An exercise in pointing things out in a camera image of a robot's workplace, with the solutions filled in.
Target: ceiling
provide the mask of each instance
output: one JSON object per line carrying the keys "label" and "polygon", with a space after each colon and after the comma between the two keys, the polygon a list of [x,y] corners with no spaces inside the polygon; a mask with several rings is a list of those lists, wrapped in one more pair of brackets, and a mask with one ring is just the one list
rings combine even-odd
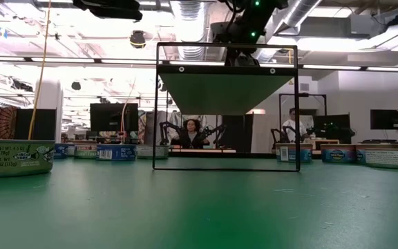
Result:
{"label": "ceiling", "polygon": [[[155,1],[139,1],[144,17],[140,22],[122,19],[99,19],[89,11],[74,8],[69,0],[52,0],[50,10],[50,25],[47,39],[46,57],[80,57],[80,58],[118,58],[118,59],[155,59],[156,44],[160,41],[174,42],[184,39],[186,35],[194,36],[197,26],[180,27],[176,24],[179,20],[170,11],[170,3],[161,1],[162,7],[155,10]],[[42,57],[44,53],[44,40],[46,34],[46,0],[5,0],[0,1],[0,56],[17,57]],[[212,42],[209,25],[215,22],[228,21],[231,12],[225,4],[217,1],[204,1],[206,7],[203,42]],[[320,18],[326,18],[336,28],[336,23],[350,22],[352,12],[359,13],[359,17],[384,17],[389,13],[398,11],[398,0],[370,0],[370,1],[322,1],[309,14],[303,22],[301,33],[325,32],[317,24]],[[136,49],[130,44],[130,37],[134,30],[143,30],[146,46]],[[398,64],[398,52],[391,50],[374,50],[364,53],[357,51],[333,52],[331,48],[340,47],[339,41],[327,40],[324,37],[321,47],[324,49],[306,49],[303,43],[299,47],[298,59],[306,64],[362,64],[385,65]],[[205,50],[204,59],[207,61],[222,61],[223,50],[208,48]],[[274,51],[271,62],[288,63],[290,54]],[[160,59],[182,59],[177,48],[164,48],[160,51]],[[142,108],[150,109],[153,106],[155,89],[154,66],[70,66],[68,64],[46,64],[46,72],[56,73],[64,86],[64,111],[67,118],[75,115],[86,115],[87,107],[91,102],[99,102],[97,96],[112,97],[111,102],[125,102],[128,96],[146,97],[142,100]],[[20,107],[29,107],[32,97],[29,92],[14,89],[11,81],[16,79],[35,88],[39,78],[40,67],[38,64],[0,63],[0,94],[24,94],[27,97],[0,97],[0,104],[11,104]],[[316,71],[302,71],[303,75],[317,77]],[[79,82],[80,91],[71,88],[73,82]],[[80,109],[76,113],[70,110]]]}

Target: black frame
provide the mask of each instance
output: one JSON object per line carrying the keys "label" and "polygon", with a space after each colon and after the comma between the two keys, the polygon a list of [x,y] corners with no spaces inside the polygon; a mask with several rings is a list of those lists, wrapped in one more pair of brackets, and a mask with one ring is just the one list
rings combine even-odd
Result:
{"label": "black frame", "polygon": [[[279,124],[282,125],[282,96],[294,96],[292,93],[279,93]],[[310,96],[314,97],[322,97],[323,98],[323,110],[324,115],[328,114],[327,106],[326,106],[326,94],[310,94],[310,93],[299,93],[299,98],[307,98]]]}
{"label": "black frame", "polygon": [[[274,68],[272,67],[229,67],[229,66],[192,66],[192,65],[170,65],[160,63],[159,50],[163,46],[196,46],[196,47],[218,47],[218,48],[279,48],[293,50],[293,67],[292,68]],[[239,75],[289,75],[294,77],[294,106],[296,107],[296,122],[300,122],[299,113],[299,65],[298,65],[298,49],[297,46],[290,45],[268,45],[268,44],[217,44],[217,43],[201,43],[201,42],[158,42],[156,46],[156,77],[155,82],[159,80],[159,74],[163,73],[202,73],[202,74],[239,74]],[[155,113],[158,112],[158,84],[155,84]],[[201,170],[201,171],[257,171],[257,172],[299,172],[301,170],[301,154],[296,153],[296,168],[294,170],[279,169],[236,169],[236,168],[219,168],[219,169],[203,169],[203,168],[157,168],[156,164],[156,133],[158,122],[155,119],[153,124],[153,169],[159,170]],[[300,132],[296,132],[296,151],[301,150]]]}

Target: ceiling pipe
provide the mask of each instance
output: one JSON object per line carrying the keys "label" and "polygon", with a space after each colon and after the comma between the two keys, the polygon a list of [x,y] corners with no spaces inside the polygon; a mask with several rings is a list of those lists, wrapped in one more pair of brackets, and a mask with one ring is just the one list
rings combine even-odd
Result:
{"label": "ceiling pipe", "polygon": [[[285,10],[278,11],[273,14],[271,20],[267,24],[267,29],[272,32],[268,44],[280,43],[277,41],[279,33],[287,35],[298,35],[300,25],[305,21],[308,15],[315,9],[322,0],[290,0],[289,7]],[[260,49],[255,55],[260,63],[269,62],[277,50]]]}
{"label": "ceiling pipe", "polygon": [[[176,39],[179,42],[205,42],[207,3],[201,1],[170,1],[175,16]],[[205,47],[178,47],[183,60],[203,60]]]}

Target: woman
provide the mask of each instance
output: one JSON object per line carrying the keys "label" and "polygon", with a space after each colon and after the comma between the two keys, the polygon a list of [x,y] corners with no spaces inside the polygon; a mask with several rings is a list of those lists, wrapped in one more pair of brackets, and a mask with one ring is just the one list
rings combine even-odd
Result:
{"label": "woman", "polygon": [[175,138],[176,142],[180,143],[185,149],[203,149],[204,145],[209,145],[210,142],[205,138],[201,139],[199,120],[185,120],[184,129],[181,134]]}

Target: white column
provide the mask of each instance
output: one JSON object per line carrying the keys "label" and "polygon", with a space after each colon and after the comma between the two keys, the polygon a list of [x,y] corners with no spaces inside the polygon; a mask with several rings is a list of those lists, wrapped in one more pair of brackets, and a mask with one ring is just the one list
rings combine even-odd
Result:
{"label": "white column", "polygon": [[[64,91],[59,74],[54,68],[45,68],[39,94],[38,109],[56,109],[55,140],[61,142],[62,104]],[[39,79],[36,82],[35,92],[38,91]]]}

